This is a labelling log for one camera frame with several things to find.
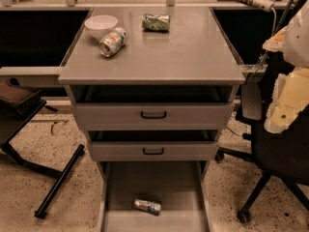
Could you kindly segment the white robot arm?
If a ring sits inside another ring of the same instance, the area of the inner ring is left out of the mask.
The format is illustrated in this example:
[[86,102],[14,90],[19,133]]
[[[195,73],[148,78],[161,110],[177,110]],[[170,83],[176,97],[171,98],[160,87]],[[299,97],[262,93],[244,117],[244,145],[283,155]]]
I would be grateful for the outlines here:
[[294,66],[289,74],[279,74],[272,91],[272,102],[264,123],[266,131],[281,133],[309,104],[309,1],[289,24],[263,44],[269,52],[282,52]]

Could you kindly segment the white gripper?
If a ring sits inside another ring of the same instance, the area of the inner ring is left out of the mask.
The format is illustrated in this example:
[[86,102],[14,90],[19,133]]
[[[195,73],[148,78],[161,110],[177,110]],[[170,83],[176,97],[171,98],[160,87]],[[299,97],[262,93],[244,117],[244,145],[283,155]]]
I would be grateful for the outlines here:
[[264,128],[270,133],[282,133],[309,104],[309,69],[295,67],[288,75],[280,73],[275,88],[275,106],[268,108]]

